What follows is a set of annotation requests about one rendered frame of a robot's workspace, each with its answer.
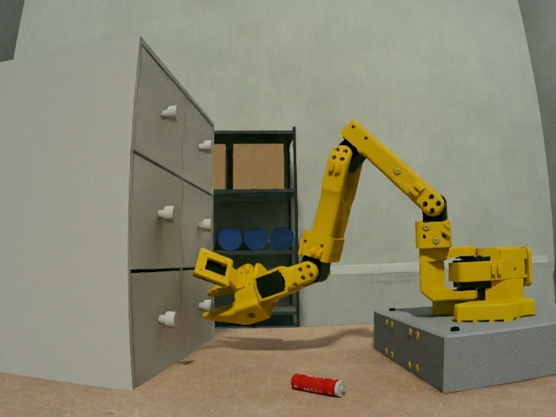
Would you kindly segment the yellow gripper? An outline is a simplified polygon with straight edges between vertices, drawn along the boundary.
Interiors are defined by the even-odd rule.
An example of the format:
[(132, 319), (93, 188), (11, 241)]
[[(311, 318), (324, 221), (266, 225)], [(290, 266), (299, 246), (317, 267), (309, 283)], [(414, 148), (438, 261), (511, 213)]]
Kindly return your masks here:
[(236, 271), (233, 261), (201, 248), (193, 276), (216, 284), (207, 293), (216, 297), (235, 294), (235, 301), (227, 306), (210, 310), (202, 315), (209, 321), (232, 322), (250, 325), (271, 317), (279, 299), (259, 302), (252, 277), (267, 272), (260, 264), (245, 264)]

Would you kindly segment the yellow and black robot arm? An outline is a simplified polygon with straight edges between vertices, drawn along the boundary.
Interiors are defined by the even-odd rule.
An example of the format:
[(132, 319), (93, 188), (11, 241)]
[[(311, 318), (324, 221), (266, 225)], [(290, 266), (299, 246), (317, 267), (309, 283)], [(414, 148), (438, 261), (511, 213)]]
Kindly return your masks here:
[[(330, 276), (331, 262), (341, 258), (362, 164), (368, 159), (422, 210), (423, 222), (415, 222), (420, 292), (435, 301), (433, 315), (453, 316), (458, 323), (535, 315), (535, 300), (524, 298), (526, 248), (452, 247), (443, 195), (355, 120), (339, 135), (344, 140), (328, 158), (313, 229), (303, 231), (298, 252), (302, 261), (252, 277), (259, 302), (291, 295)], [(456, 290), (445, 287), (444, 261), (454, 257), (460, 260), (448, 263), (448, 279)]]

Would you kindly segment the red aa battery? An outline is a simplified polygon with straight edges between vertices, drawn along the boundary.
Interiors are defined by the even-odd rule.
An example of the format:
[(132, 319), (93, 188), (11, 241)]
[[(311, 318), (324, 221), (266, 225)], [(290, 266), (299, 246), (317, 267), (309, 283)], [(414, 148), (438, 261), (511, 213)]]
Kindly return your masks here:
[(346, 392), (346, 382), (317, 376), (294, 374), (291, 379), (294, 389), (311, 393), (342, 397)]

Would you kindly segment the grey chest of drawers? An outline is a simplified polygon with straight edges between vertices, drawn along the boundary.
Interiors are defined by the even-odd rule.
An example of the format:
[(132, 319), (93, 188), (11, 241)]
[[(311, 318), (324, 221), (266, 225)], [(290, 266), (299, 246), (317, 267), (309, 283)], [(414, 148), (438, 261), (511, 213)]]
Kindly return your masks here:
[[(184, 94), (182, 172), (134, 143), (142, 47)], [(186, 97), (141, 36), (0, 62), (0, 372), (134, 390), (185, 352)], [(133, 153), (181, 179), (181, 262), (131, 263)], [(162, 269), (163, 268), (163, 269)], [(130, 270), (181, 276), (182, 354), (135, 382)]]

